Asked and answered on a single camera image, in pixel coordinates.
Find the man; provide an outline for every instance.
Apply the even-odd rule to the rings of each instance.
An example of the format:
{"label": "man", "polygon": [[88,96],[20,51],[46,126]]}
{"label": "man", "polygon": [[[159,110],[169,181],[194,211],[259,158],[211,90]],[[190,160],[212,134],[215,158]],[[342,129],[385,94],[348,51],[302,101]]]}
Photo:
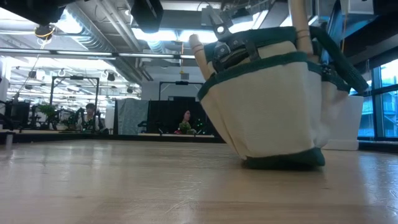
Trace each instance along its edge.
{"label": "man", "polygon": [[[94,115],[95,115],[95,105],[93,104],[93,103],[88,103],[87,105],[86,105],[86,112],[87,112],[87,115],[85,116],[85,121],[86,122],[89,122],[89,121],[91,121],[92,119],[94,119]],[[80,117],[80,115],[79,115],[79,119],[78,119],[78,121],[77,121],[77,126],[76,126],[76,128],[77,128],[77,130],[80,130],[80,131],[82,131],[83,130],[83,126],[81,125],[82,124],[82,120],[81,120],[81,117]],[[98,118],[96,118],[95,119],[95,131],[99,131],[100,130],[100,127],[99,127],[99,125],[98,125]]]}

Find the white wall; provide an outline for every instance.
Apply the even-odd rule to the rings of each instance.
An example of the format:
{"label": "white wall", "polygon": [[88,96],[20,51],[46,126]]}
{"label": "white wall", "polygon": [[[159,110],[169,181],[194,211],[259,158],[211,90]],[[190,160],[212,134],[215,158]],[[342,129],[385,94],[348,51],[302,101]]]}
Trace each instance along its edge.
{"label": "white wall", "polygon": [[[169,96],[188,96],[196,97],[198,94],[198,89],[201,85],[176,85],[171,83],[162,84],[162,93],[160,95],[160,100],[168,100]],[[159,82],[145,82],[142,84],[142,100],[159,100]]]}

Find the dark hair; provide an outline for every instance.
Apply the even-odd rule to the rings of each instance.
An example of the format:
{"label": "dark hair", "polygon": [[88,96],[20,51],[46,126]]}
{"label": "dark hair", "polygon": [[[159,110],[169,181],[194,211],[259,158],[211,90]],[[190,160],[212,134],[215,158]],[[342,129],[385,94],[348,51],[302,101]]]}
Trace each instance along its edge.
{"label": "dark hair", "polygon": [[94,105],[94,103],[88,103],[87,105],[86,105],[86,109],[95,109],[95,105]]}

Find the person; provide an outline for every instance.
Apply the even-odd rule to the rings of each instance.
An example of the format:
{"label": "person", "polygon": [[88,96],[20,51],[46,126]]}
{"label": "person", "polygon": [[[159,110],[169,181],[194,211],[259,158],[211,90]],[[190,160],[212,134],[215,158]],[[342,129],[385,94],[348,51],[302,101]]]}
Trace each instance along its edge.
{"label": "person", "polygon": [[[95,115],[95,105],[94,103],[88,103],[86,105],[86,116],[85,116],[85,121],[89,122],[94,118]],[[83,126],[81,125],[83,122],[83,120],[81,119],[80,115],[79,115],[79,119],[77,121],[77,130],[82,131],[83,130]],[[98,122],[98,118],[95,119],[95,131],[99,131],[100,130],[100,126],[99,126],[99,122]]]}
{"label": "person", "polygon": [[187,110],[184,113],[184,116],[182,118],[182,122],[178,126],[178,130],[176,130],[174,133],[175,134],[196,134],[197,131],[191,127],[191,124],[189,123],[189,120],[191,118],[191,112]]}

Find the ceiling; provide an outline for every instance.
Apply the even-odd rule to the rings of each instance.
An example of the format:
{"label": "ceiling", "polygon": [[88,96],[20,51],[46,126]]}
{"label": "ceiling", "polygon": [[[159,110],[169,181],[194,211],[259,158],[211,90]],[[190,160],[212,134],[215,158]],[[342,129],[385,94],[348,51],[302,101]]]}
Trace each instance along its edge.
{"label": "ceiling", "polygon": [[[307,2],[307,11],[310,12],[308,19],[315,22],[315,15],[311,13],[314,7],[313,1]],[[187,42],[190,34],[199,34],[202,42],[216,41],[211,27],[202,25],[201,10],[209,4],[215,9],[226,10],[236,6],[250,9],[252,21],[231,27],[232,32],[281,25],[291,26],[287,1],[162,1],[165,11],[160,31],[157,34],[147,35],[137,29],[134,19],[129,14],[130,6],[127,5],[127,0],[91,0],[78,1],[69,5],[62,19],[55,25],[56,29],[51,42],[45,45],[43,45],[43,40],[34,35],[34,29],[38,27],[37,24],[0,9],[0,47],[16,49],[40,49],[43,47],[46,50],[90,52],[153,52],[154,48],[151,45],[161,44],[162,50],[168,54],[180,54],[182,51],[184,54],[192,54]],[[114,9],[117,15],[112,13],[111,9]],[[101,105],[103,108],[112,104],[111,98],[139,99],[141,96],[140,86],[144,82],[179,81],[181,80],[181,71],[189,73],[188,81],[190,82],[204,82],[194,60],[141,60],[134,58],[120,60],[117,58],[117,60],[104,61],[100,58],[96,58],[96,60],[92,58],[90,60],[87,58],[39,58],[34,70],[40,70],[38,73],[41,79],[27,79],[35,61],[36,58],[32,57],[8,57],[8,63],[12,67],[10,98],[27,80],[27,84],[31,84],[32,89],[23,88],[20,97],[34,101],[48,101],[51,76],[59,74],[99,78],[99,85],[102,86],[99,89],[99,97],[105,100],[105,103]],[[109,72],[115,73],[115,81],[107,80]],[[95,94],[95,88],[90,87],[92,82],[89,80],[64,80],[64,82],[67,82],[66,85],[78,85],[78,91],[68,89],[64,83],[60,83],[55,89],[55,92],[59,93],[55,96],[55,101],[66,101],[67,99],[62,94],[81,95],[77,97],[81,98],[80,100],[72,101],[75,104],[74,107],[83,106],[93,100],[91,98],[92,94]],[[127,86],[134,89],[132,94],[126,93]]]}

